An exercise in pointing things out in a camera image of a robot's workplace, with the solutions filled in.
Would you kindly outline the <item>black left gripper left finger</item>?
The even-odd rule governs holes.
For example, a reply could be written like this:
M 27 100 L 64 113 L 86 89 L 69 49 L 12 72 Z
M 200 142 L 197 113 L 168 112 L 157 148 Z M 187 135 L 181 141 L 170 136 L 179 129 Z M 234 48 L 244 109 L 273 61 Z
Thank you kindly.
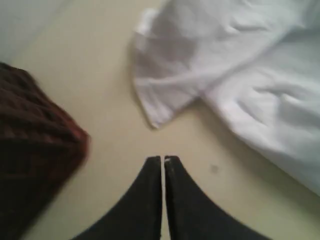
M 159 240 L 163 196 L 161 157 L 148 157 L 121 199 L 75 240 Z

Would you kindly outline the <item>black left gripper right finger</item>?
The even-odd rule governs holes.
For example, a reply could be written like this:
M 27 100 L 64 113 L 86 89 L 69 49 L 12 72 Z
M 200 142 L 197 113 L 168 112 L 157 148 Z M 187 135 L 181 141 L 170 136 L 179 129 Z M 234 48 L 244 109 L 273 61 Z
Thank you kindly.
M 201 190 L 178 156 L 164 158 L 165 201 L 172 240 L 264 240 Z

